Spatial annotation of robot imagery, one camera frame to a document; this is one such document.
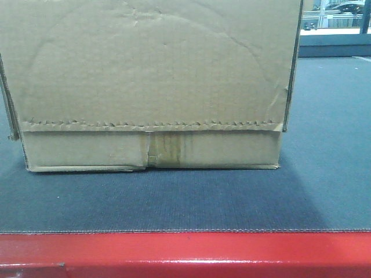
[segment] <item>car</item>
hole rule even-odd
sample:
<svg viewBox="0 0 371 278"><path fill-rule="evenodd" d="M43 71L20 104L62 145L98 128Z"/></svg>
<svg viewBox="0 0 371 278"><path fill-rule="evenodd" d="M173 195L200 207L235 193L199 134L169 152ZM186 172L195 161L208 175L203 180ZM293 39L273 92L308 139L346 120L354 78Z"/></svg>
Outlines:
<svg viewBox="0 0 371 278"><path fill-rule="evenodd" d="M365 7L365 1L346 1L343 3L333 3L330 2L326 5L326 14L332 11L334 13L352 13L360 14L363 13L363 8ZM313 11L320 10L320 6L315 6Z"/></svg>

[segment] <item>torn cardboard edge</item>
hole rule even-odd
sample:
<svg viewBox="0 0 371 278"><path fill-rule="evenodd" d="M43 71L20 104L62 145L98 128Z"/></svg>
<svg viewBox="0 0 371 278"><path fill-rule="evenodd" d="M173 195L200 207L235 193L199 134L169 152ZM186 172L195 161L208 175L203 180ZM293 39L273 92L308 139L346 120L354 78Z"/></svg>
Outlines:
<svg viewBox="0 0 371 278"><path fill-rule="evenodd" d="M6 76L5 76L3 62L1 59L1 53L0 53L0 89L2 92L3 99L4 99L5 110L8 116L8 122L9 122L9 127L10 127L10 136L8 138L10 140L16 141L20 138L19 124L18 124L17 114L14 108L12 96L10 95L8 84L6 83Z"/></svg>
<svg viewBox="0 0 371 278"><path fill-rule="evenodd" d="M43 131L233 131L233 130L266 130L281 132L283 123L274 123L268 121L251 121L251 122L217 122L214 120L206 120L203 122L173 122L162 123L153 122L147 125L140 126L128 122L97 122L88 123L84 120L77 121L44 121L35 123L33 120L21 122L23 132L43 132Z"/></svg>

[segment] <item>cardboard box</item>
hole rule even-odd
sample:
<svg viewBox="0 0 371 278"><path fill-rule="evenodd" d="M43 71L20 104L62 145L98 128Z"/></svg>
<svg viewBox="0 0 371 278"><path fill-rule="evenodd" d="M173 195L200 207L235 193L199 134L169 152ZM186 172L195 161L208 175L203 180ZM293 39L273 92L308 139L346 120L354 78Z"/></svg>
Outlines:
<svg viewBox="0 0 371 278"><path fill-rule="evenodd" d="M302 1L0 0L31 171L276 169Z"/></svg>

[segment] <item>gray felt surface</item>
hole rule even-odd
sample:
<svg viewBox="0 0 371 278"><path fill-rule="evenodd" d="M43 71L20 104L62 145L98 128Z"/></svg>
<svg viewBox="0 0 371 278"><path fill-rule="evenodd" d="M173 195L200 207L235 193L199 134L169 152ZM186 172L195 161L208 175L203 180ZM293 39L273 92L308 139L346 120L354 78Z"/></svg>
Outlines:
<svg viewBox="0 0 371 278"><path fill-rule="evenodd" d="M277 171L28 173L0 105L0 232L371 230L370 77L299 60Z"/></svg>

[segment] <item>red frame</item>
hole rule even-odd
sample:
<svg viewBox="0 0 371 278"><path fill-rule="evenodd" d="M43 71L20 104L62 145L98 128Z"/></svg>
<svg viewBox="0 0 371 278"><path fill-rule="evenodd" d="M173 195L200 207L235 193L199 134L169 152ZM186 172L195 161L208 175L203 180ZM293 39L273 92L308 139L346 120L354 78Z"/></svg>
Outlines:
<svg viewBox="0 0 371 278"><path fill-rule="evenodd" d="M371 233L0 235L10 277L371 277Z"/></svg>

